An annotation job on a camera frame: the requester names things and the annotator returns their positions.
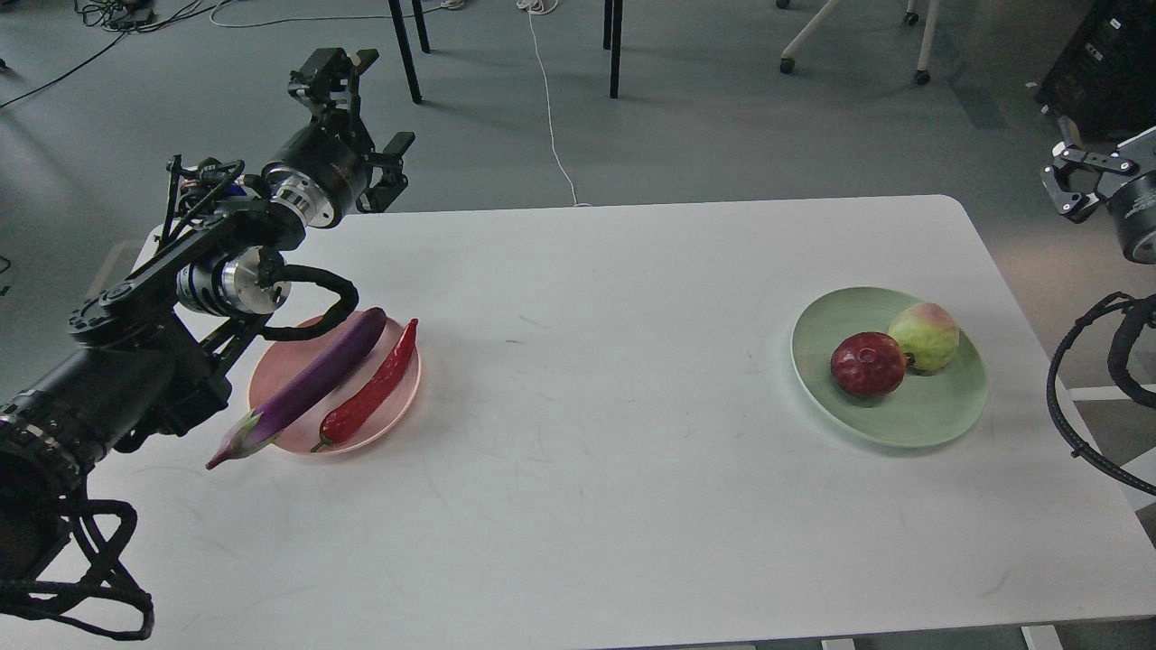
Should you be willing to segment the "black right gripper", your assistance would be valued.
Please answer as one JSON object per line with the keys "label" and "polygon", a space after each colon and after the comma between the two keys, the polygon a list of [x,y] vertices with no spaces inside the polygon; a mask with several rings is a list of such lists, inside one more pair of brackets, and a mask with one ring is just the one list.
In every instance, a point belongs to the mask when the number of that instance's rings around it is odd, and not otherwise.
{"label": "black right gripper", "polygon": [[1155,127],[1116,145],[1114,152],[1088,152],[1077,124],[1055,116],[1060,143],[1039,173],[1053,207],[1073,223],[1085,222],[1107,205],[1124,259],[1155,263]]}

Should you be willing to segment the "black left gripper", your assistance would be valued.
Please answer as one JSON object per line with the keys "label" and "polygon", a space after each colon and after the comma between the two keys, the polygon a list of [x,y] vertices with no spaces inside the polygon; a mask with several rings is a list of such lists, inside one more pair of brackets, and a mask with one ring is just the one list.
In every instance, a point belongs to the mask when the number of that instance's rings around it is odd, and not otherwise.
{"label": "black left gripper", "polygon": [[[403,155],[416,136],[397,132],[376,152],[360,108],[360,77],[379,52],[317,49],[290,71],[286,93],[307,108],[311,123],[294,133],[264,167],[269,201],[284,206],[309,228],[339,226],[355,202],[360,213],[388,210],[408,189]],[[370,180],[378,170],[378,180]]]}

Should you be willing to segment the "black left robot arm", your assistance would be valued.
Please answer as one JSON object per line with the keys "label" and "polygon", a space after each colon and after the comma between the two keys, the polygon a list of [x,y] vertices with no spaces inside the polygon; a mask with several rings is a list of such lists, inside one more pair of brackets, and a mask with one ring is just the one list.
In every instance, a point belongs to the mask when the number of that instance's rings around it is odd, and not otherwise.
{"label": "black left robot arm", "polygon": [[77,349],[3,404],[3,614],[117,641],[148,638],[151,597],[121,563],[138,524],[127,502],[91,498],[98,461],[156,433],[183,436],[228,406],[228,371],[257,339],[342,334],[245,416],[227,452],[249,455],[329,394],[372,349],[385,322],[326,269],[289,265],[309,228],[348,210],[385,210],[408,180],[400,132],[379,152],[360,118],[373,49],[319,49],[288,94],[311,118],[260,173],[242,161],[181,156],[168,167],[168,213],[143,264],[71,313]]}

